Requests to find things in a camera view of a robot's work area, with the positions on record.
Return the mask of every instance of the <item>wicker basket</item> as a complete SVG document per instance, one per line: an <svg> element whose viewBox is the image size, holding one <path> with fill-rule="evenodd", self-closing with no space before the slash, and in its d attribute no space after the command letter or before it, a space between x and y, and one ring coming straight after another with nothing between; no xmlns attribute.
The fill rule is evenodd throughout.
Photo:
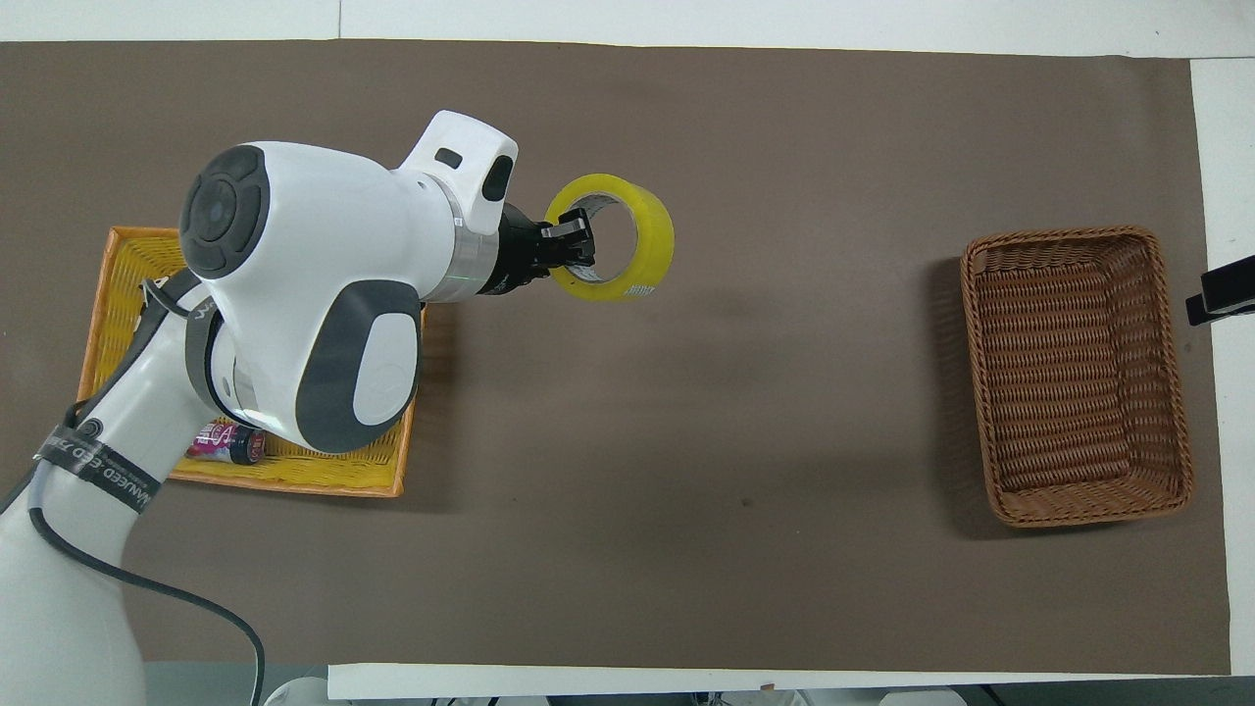
<svg viewBox="0 0 1255 706"><path fill-rule="evenodd" d="M963 258L985 487L1013 527L1162 515L1194 470L1150 232L994 234Z"/></svg>
<svg viewBox="0 0 1255 706"><path fill-rule="evenodd" d="M139 283L182 268L178 231L173 228L115 227L100 263L100 280L92 308L79 400L104 385L122 361L143 303ZM395 498L402 494L414 405L383 438L340 456L315 454L279 439L266 438L266 458L252 466L183 459L172 478L259 490L323 495Z"/></svg>

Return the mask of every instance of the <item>purple can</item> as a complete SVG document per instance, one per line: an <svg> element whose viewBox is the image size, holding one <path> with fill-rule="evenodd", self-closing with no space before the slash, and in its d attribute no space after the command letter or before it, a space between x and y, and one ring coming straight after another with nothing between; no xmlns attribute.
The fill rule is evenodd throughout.
<svg viewBox="0 0 1255 706"><path fill-rule="evenodd" d="M233 423L213 423L196 435L187 456L251 466L261 460L265 449L266 433Z"/></svg>

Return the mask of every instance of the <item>robotic arm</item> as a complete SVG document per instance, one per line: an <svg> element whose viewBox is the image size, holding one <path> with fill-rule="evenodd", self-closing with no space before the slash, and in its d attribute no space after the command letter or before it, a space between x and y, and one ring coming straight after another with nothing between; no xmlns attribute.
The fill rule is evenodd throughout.
<svg viewBox="0 0 1255 706"><path fill-rule="evenodd" d="M619 297L592 271L581 207L595 212L614 194L592 188L555 223L533 222L505 202L517 153L492 127L441 112L397 169L281 142L233 147L202 169L179 218L187 268L146 282L151 301L122 365L53 431L0 515L0 702L144 702L118 579L247 628L115 568L136 519L215 418L350 451L413 399L425 302L503 293L551 271L602 287L590 298ZM594 187L615 177L597 178ZM628 267L648 275L615 288L628 297L653 290L673 245L661 203L622 184L630 208L648 206L634 216L638 256L651 258ZM246 632L259 650L257 703L260 642Z"/></svg>

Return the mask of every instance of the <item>brown table surface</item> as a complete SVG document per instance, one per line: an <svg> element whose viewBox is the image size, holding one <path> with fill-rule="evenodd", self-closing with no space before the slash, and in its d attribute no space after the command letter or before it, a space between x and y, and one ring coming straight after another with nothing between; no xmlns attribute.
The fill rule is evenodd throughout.
<svg viewBox="0 0 1255 706"><path fill-rule="evenodd" d="M974 237L1136 222L1190 292L1178 60L0 45L0 480L73 400L109 226L173 224L237 142L395 166L441 108L518 140L510 201L533 217L587 172L658 193L663 287L433 306L403 498L171 483L129 568L232 607L276 662L1227 672L1207 331L1176 326L1192 505L1012 532L985 504L958 287ZM210 616L128 604L149 660L247 658Z"/></svg>

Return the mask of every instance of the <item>yellow tape roll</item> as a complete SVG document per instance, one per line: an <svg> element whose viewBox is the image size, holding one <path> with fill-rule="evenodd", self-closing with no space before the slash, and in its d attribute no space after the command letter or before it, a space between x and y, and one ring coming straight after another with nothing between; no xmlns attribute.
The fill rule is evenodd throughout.
<svg viewBox="0 0 1255 706"><path fill-rule="evenodd" d="M562 288L589 301L624 301L650 293L670 268L675 251L675 228L666 206L649 191L616 176L587 174L572 181L553 197L545 218L556 223L558 216L579 207L592 219L611 203L622 203L636 224L636 252L624 271L606 280L592 267L550 270Z"/></svg>

